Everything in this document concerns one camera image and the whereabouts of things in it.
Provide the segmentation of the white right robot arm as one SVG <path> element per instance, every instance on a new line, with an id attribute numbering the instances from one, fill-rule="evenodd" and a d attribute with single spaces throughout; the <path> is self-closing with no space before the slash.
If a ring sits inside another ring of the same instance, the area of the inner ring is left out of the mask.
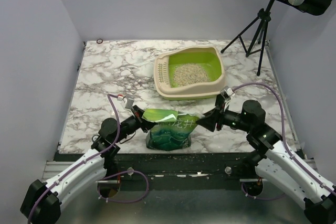
<path id="1" fill-rule="evenodd" d="M 271 182 L 304 210 L 311 223 L 335 223 L 335 184 L 307 164 L 265 123 L 266 112 L 258 101 L 245 101 L 240 113 L 230 111 L 226 103 L 218 95 L 215 107 L 198 119 L 197 125 L 212 132 L 223 126 L 246 132 L 254 151 L 243 161 L 242 173 Z"/>

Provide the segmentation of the green cat litter bag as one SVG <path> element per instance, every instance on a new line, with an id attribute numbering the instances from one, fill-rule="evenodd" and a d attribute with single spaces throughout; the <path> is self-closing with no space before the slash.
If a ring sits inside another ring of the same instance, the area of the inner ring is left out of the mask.
<path id="1" fill-rule="evenodd" d="M 154 123 L 146 137 L 146 147 L 159 151 L 174 151 L 191 146 L 191 133 L 196 121 L 204 116 L 175 110 L 146 109 L 142 119 Z"/>

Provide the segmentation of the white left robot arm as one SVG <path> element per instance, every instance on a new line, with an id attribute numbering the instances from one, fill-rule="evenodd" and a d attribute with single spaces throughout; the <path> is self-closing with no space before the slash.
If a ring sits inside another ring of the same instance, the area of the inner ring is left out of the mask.
<path id="1" fill-rule="evenodd" d="M 113 161 L 120 149 L 117 143 L 139 129 L 146 133 L 155 125 L 142 117 L 144 110 L 138 106 L 131 112 L 124 121 L 117 116 L 105 119 L 97 139 L 77 161 L 44 182 L 37 179 L 30 184 L 20 207 L 28 223 L 56 223 L 79 193 L 98 180 L 116 175 Z"/>

